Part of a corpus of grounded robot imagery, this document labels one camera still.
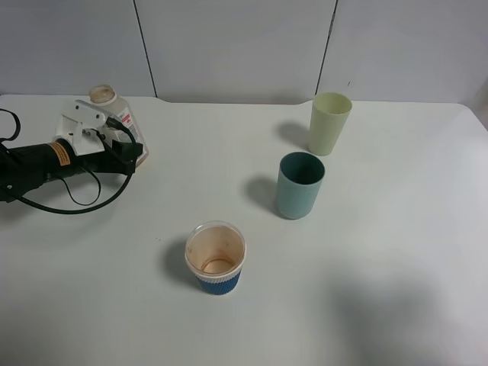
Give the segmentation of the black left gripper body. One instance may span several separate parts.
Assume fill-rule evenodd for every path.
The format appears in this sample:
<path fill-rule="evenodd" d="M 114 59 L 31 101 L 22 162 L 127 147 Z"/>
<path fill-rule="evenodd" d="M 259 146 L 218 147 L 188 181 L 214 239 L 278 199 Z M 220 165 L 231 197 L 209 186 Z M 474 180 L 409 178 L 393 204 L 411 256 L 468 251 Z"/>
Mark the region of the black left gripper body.
<path fill-rule="evenodd" d="M 8 149 L 1 147 L 1 201 L 12 202 L 45 183 L 99 167 L 99 155 L 77 156 L 62 139 Z"/>

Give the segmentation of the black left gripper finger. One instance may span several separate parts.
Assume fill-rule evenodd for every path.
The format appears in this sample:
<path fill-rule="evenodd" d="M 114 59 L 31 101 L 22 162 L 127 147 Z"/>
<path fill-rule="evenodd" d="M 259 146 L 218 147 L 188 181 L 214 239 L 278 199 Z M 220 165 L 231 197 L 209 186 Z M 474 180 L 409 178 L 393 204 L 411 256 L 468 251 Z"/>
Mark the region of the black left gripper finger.
<path fill-rule="evenodd" d="M 142 143 L 121 143 L 114 141 L 110 146 L 103 143 L 104 150 L 82 157 L 84 167 L 99 173 L 131 175 L 136 170 L 136 161 L 143 154 Z"/>

